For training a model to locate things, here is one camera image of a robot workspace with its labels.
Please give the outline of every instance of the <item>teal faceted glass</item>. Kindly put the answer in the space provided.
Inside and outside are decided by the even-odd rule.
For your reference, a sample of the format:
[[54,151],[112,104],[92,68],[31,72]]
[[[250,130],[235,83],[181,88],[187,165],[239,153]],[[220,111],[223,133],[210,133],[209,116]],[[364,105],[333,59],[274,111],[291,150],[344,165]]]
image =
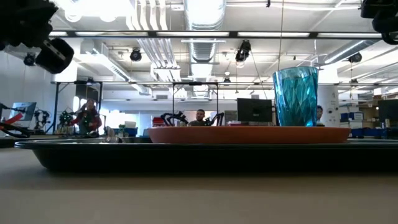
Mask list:
[[316,126],[318,69],[294,67],[273,74],[280,126]]

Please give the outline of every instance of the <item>orange plate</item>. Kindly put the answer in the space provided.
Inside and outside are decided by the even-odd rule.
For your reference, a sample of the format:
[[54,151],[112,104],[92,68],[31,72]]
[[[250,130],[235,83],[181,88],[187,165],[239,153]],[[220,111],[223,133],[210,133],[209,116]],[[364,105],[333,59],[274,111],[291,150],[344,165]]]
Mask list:
[[343,143],[350,128],[273,126],[195,126],[150,128],[153,143],[318,144]]

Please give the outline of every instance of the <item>man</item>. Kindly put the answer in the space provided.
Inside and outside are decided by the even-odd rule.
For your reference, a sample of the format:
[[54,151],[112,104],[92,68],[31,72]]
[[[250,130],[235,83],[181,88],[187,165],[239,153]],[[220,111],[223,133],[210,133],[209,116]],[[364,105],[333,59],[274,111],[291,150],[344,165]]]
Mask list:
[[320,105],[318,105],[317,106],[317,126],[323,126],[324,127],[325,125],[322,124],[322,122],[321,122],[322,114],[323,114],[323,108]]
[[202,109],[197,110],[197,120],[189,122],[188,126],[204,126],[205,111]]

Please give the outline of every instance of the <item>computer monitor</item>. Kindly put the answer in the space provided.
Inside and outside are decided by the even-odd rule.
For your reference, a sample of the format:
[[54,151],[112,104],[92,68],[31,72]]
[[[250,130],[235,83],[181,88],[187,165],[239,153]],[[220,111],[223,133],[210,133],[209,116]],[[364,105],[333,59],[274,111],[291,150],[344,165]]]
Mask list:
[[15,115],[22,113],[23,117],[17,122],[19,126],[22,127],[29,127],[30,122],[33,119],[33,115],[35,113],[36,109],[36,102],[31,102],[31,103],[14,103],[12,105],[12,108],[19,109],[19,110],[24,110],[24,112],[20,111],[14,111],[12,110],[10,113],[10,118],[14,117]]
[[238,98],[238,121],[272,122],[272,100]]
[[398,100],[379,100],[379,118],[381,122],[386,119],[398,121]]

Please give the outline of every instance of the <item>table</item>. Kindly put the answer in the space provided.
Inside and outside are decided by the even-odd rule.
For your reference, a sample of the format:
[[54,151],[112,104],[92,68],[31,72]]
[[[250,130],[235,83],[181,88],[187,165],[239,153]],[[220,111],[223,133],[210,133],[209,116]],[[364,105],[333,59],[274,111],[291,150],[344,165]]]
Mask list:
[[57,174],[0,151],[0,223],[386,224],[395,176]]

